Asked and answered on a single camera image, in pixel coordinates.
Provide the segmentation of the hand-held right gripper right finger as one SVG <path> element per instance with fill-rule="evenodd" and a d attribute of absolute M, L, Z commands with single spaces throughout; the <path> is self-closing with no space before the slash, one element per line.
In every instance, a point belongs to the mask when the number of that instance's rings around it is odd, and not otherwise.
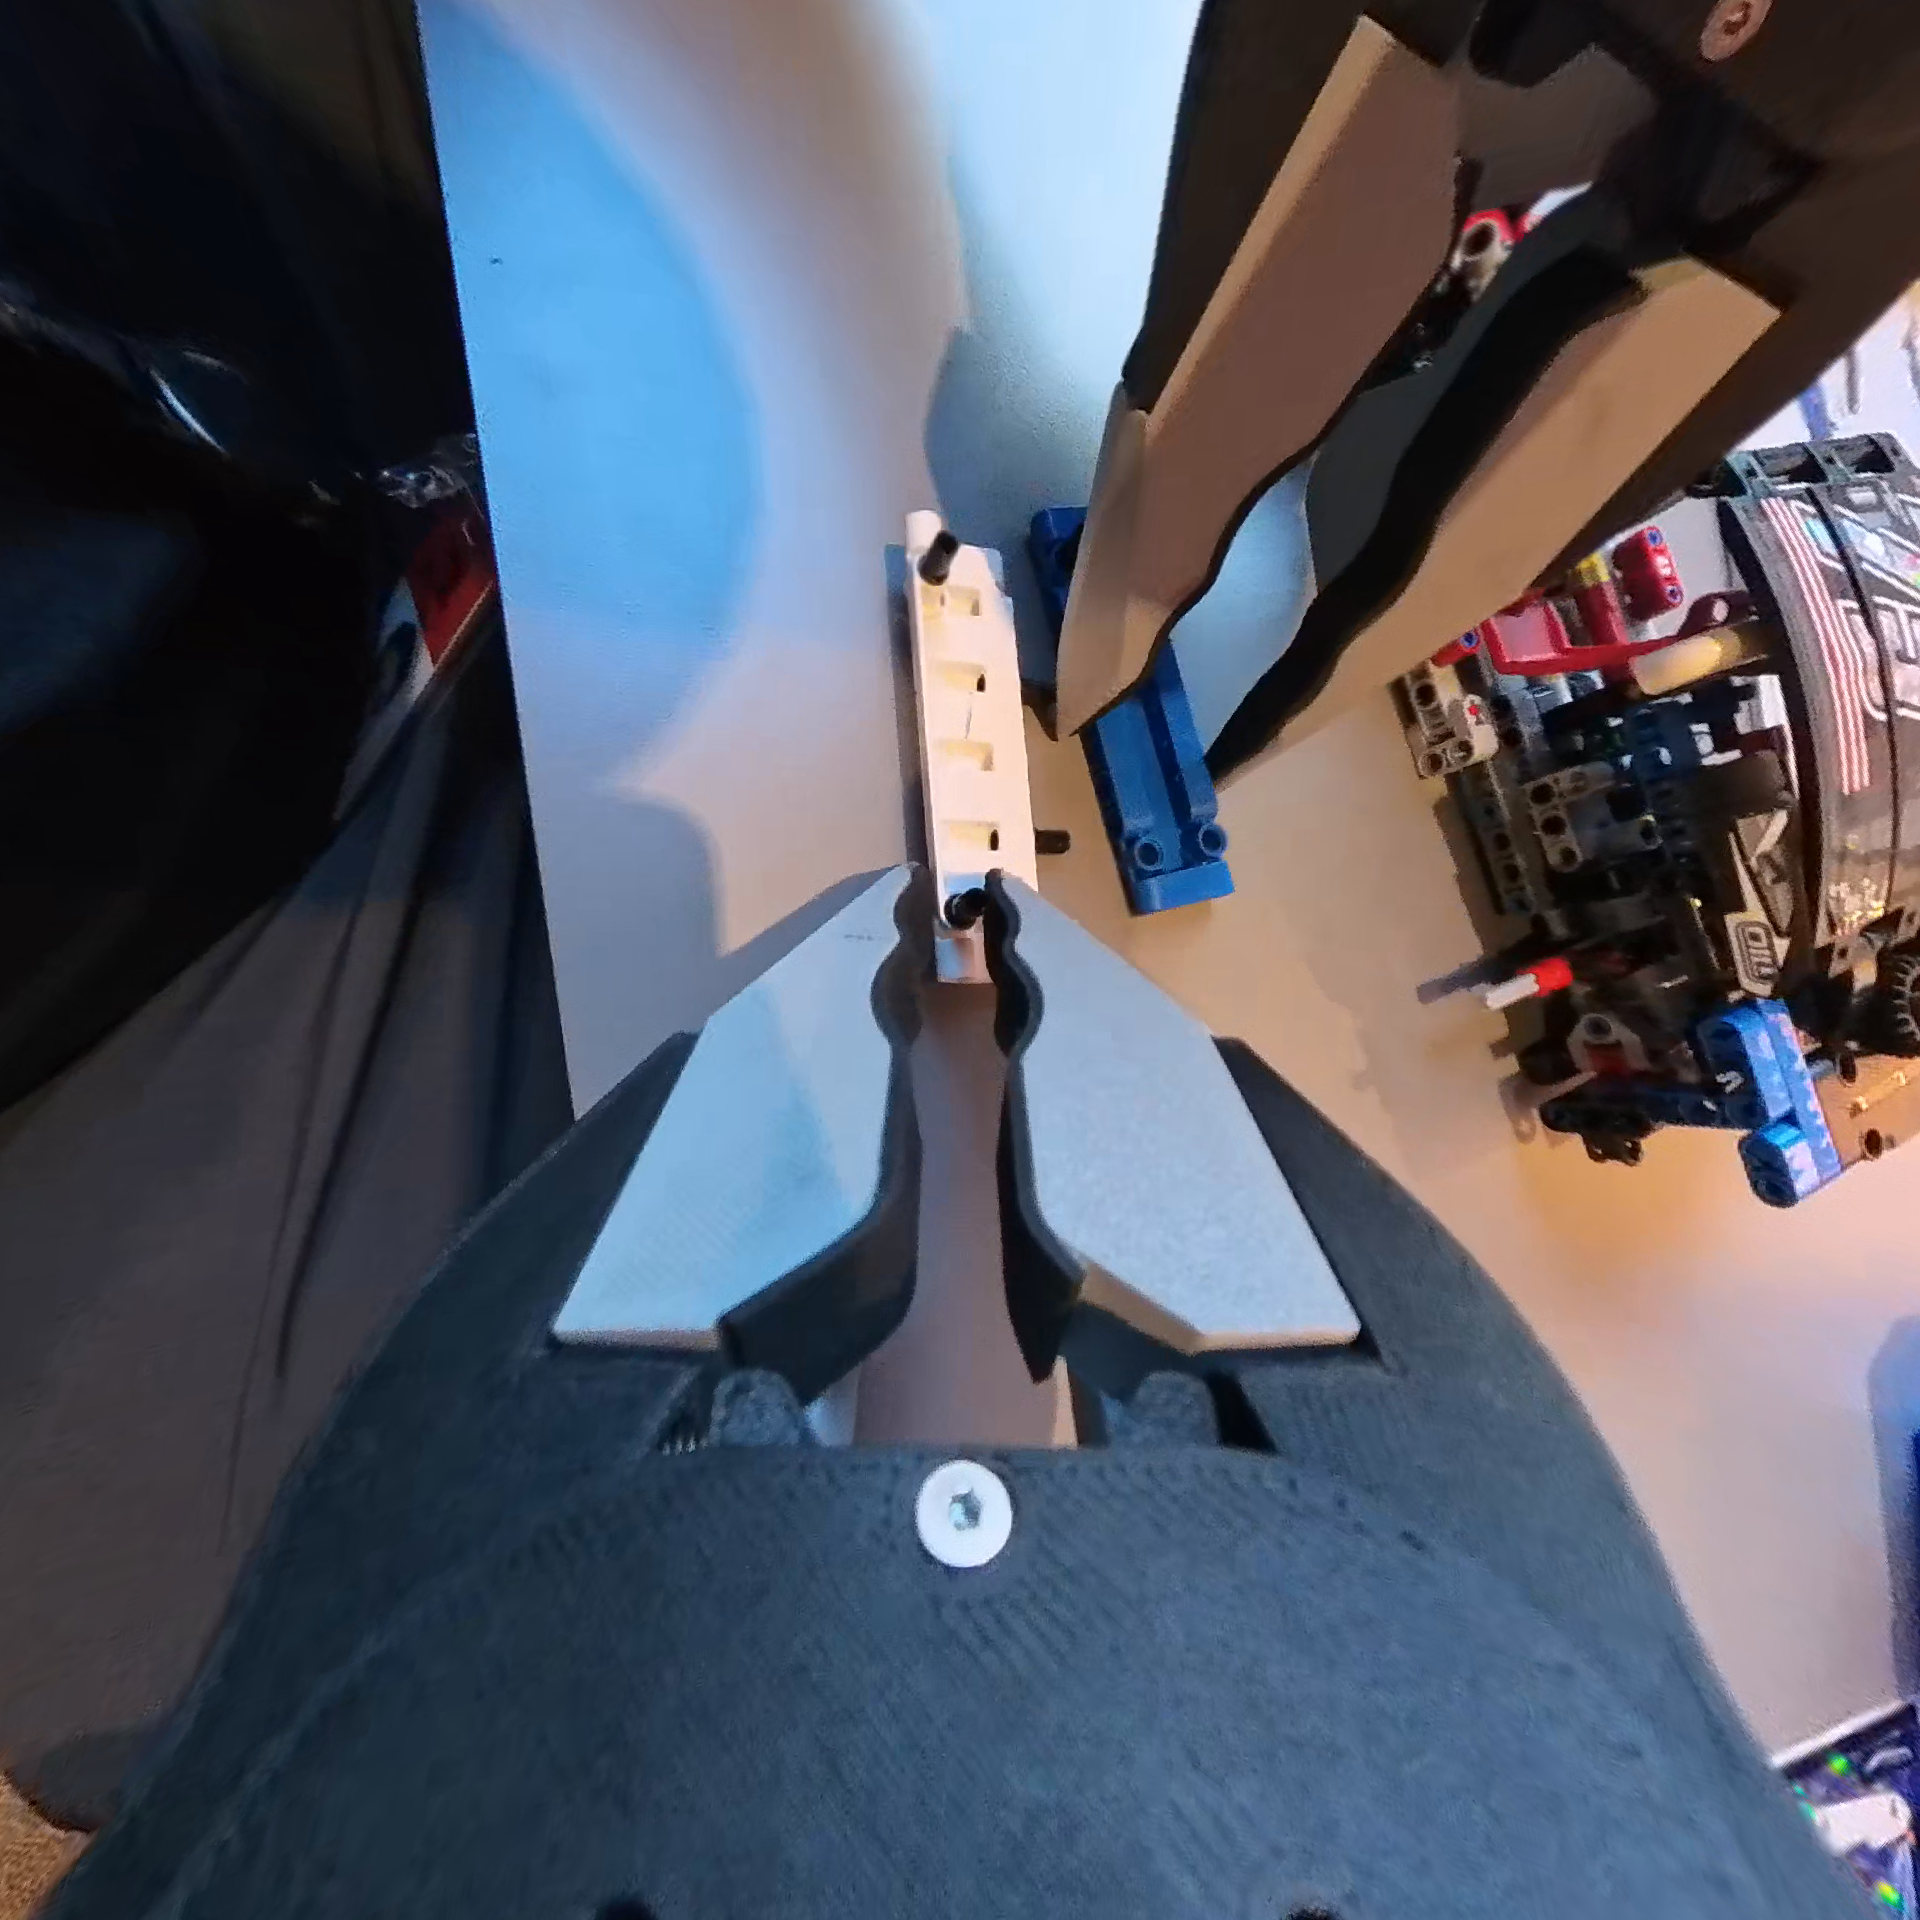
<path fill-rule="evenodd" d="M 1027 1371 L 1139 1379 L 1363 1335 L 1212 1030 L 1009 871 L 987 880 L 1007 1312 Z"/>

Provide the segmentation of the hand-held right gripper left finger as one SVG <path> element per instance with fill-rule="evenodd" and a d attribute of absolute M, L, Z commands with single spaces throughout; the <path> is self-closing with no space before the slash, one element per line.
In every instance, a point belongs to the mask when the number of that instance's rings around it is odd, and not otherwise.
<path fill-rule="evenodd" d="M 915 1296 L 919 1031 L 921 867 L 901 863 L 701 1027 L 554 1340 L 832 1396 Z"/>

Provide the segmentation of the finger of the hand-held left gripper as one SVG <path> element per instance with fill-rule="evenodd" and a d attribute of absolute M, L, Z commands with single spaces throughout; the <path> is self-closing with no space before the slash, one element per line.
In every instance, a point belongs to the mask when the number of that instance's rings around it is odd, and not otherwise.
<path fill-rule="evenodd" d="M 1229 783 L 1524 598 L 1782 320 L 1620 198 L 1523 237 L 1433 362 L 1352 399 L 1304 492 L 1313 591 L 1209 748 Z"/>
<path fill-rule="evenodd" d="M 1467 19 L 1205 16 L 1071 575 L 1058 736 L 1129 697 L 1452 245 Z"/>

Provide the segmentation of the blue toy brick panel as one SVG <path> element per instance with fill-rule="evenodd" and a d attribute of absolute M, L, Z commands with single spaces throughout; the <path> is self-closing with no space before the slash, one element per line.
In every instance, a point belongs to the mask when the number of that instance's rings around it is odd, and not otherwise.
<path fill-rule="evenodd" d="M 1231 897 L 1231 835 L 1174 650 L 1079 737 L 1129 912 Z"/>

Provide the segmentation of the white toy brick panel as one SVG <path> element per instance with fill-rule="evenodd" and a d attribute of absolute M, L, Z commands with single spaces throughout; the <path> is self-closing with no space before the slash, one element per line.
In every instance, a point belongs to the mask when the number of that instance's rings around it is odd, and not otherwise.
<path fill-rule="evenodd" d="M 992 982 L 989 924 L 953 937 L 943 928 L 950 894 L 989 887 L 1009 874 L 1041 883 L 1034 848 L 1027 701 L 1015 617 L 999 550 L 960 539 L 943 588 L 919 579 L 926 539 L 949 520 L 934 508 L 909 512 L 902 533 L 905 615 L 910 666 L 915 776 L 922 863 L 931 880 L 933 972 L 949 988 Z"/>

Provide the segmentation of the light grey desk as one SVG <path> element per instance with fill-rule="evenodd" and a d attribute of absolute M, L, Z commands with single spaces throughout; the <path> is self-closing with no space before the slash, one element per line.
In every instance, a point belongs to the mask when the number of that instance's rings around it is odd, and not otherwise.
<path fill-rule="evenodd" d="M 890 550 L 1034 612 L 1139 326 L 1197 3 L 423 3 L 576 1111 L 921 854 Z M 1529 1138 L 1451 828 L 1374 696 L 1133 918 L 1036 732 L 1042 889 L 1500 1282 L 1767 1748 L 1916 1694 L 1916 1146 L 1765 1207 L 1727 1136 Z"/>

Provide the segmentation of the toy brick car model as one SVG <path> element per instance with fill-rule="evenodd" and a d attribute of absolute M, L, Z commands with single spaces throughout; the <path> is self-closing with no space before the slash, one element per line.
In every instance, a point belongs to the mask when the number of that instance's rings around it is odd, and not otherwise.
<path fill-rule="evenodd" d="M 1795 1207 L 1919 1130 L 1916 289 L 1775 426 L 1394 699 L 1538 1126 L 1730 1134 Z"/>

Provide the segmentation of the person's torso in dark clothing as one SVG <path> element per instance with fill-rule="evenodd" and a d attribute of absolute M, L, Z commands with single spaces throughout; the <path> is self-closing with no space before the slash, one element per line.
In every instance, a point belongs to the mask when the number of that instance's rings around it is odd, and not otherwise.
<path fill-rule="evenodd" d="M 4 3 L 4 1785 L 570 1119 L 419 3 Z"/>

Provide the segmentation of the colourful printed sheet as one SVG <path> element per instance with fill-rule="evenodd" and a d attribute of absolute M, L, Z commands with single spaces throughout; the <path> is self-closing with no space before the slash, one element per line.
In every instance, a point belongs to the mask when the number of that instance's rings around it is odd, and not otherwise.
<path fill-rule="evenodd" d="M 1919 1916 L 1919 1707 L 1897 1700 L 1772 1755 L 1877 1916 Z"/>

